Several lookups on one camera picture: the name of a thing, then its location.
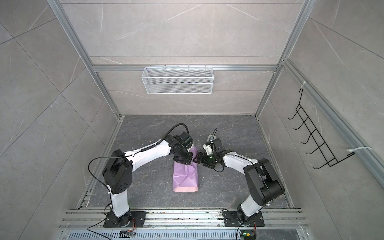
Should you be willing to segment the pink wrapping paper sheet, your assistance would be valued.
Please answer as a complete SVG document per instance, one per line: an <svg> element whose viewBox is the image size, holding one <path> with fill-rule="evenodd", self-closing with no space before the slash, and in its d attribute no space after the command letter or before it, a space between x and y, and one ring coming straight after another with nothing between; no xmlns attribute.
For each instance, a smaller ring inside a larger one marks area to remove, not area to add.
<svg viewBox="0 0 384 240"><path fill-rule="evenodd" d="M190 165L174 163L173 191L197 192L199 188L198 165L191 162Z"/></svg>

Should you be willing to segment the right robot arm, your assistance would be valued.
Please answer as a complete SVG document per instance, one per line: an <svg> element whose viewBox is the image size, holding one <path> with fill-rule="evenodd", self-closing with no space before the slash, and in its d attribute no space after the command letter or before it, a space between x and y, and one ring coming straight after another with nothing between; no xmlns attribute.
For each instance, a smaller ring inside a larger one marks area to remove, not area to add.
<svg viewBox="0 0 384 240"><path fill-rule="evenodd" d="M231 168L246 178L250 195L237 207L237 219L243 226L261 218L261 209L285 193L285 187L274 167L267 159L255 160L227 150L220 139L208 141L204 151L198 152L193 162L215 170Z"/></svg>

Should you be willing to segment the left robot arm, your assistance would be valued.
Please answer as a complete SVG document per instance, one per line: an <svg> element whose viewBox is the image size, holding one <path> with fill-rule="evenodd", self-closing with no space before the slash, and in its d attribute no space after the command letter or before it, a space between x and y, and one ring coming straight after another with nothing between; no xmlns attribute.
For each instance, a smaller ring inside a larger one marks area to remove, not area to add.
<svg viewBox="0 0 384 240"><path fill-rule="evenodd" d="M134 151L114 151L102 172L111 199L111 211L107 213L104 227L134 225L128 202L128 189L135 170L168 155L173 155L176 163L188 166L196 157L197 151L192 137L187 132L178 136L166 134L159 141Z"/></svg>

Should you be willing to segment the white tape dispenser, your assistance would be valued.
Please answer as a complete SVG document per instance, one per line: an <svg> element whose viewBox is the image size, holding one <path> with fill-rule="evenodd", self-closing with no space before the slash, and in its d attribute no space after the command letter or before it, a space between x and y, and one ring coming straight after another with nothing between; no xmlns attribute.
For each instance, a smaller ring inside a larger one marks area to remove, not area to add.
<svg viewBox="0 0 384 240"><path fill-rule="evenodd" d="M212 142L215 139L215 135L209 135L207 141Z"/></svg>

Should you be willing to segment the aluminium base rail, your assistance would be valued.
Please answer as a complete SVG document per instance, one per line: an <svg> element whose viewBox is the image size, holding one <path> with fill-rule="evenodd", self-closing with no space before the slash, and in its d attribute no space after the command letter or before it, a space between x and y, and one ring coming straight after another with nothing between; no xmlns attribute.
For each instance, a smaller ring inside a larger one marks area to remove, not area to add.
<svg viewBox="0 0 384 240"><path fill-rule="evenodd" d="M60 240L311 240L299 209L264 209L249 224L240 224L234 210L136 210L125 228L104 227L102 209L69 210Z"/></svg>

